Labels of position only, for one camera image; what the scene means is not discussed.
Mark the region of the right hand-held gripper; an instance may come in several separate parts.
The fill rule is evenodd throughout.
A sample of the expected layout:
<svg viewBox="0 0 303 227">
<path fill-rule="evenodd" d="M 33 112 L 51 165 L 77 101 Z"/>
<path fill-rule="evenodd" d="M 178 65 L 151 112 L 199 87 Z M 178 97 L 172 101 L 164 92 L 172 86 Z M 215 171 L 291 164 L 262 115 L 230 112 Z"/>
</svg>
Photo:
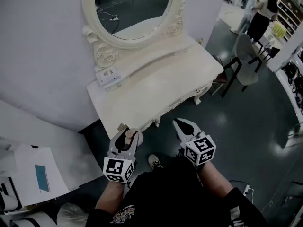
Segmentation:
<svg viewBox="0 0 303 227">
<path fill-rule="evenodd" d="M 187 141 L 188 136 L 194 136 L 190 141 L 181 143 L 185 157 L 194 165 L 199 166 L 213 159 L 216 145 L 210 135 L 201 132 L 196 123 L 177 118 L 173 120 L 173 126 L 180 141 Z"/>
</svg>

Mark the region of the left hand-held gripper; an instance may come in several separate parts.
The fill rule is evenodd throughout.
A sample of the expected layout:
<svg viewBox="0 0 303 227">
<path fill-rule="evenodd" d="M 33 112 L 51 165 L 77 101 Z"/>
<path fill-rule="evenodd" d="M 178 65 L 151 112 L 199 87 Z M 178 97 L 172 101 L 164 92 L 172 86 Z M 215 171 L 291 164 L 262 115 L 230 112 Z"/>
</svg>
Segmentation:
<svg viewBox="0 0 303 227">
<path fill-rule="evenodd" d="M 117 133 L 109 144 L 107 157 L 104 158 L 103 174 L 112 182 L 127 183 L 135 169 L 135 157 L 124 156 L 121 152 L 134 153 L 138 144 L 139 133 L 129 128 Z"/>
</svg>

